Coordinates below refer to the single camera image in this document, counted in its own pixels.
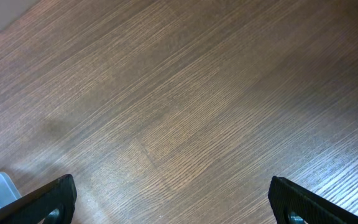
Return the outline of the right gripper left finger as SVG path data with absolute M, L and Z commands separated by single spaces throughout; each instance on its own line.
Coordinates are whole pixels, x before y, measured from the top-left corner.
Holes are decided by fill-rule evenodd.
M 77 191 L 71 174 L 65 174 L 0 209 L 0 224 L 70 224 Z

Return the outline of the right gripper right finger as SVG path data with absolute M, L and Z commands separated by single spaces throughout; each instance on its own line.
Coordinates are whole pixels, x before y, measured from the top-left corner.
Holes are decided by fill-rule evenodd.
M 268 200 L 279 224 L 358 223 L 357 215 L 284 177 L 272 177 Z

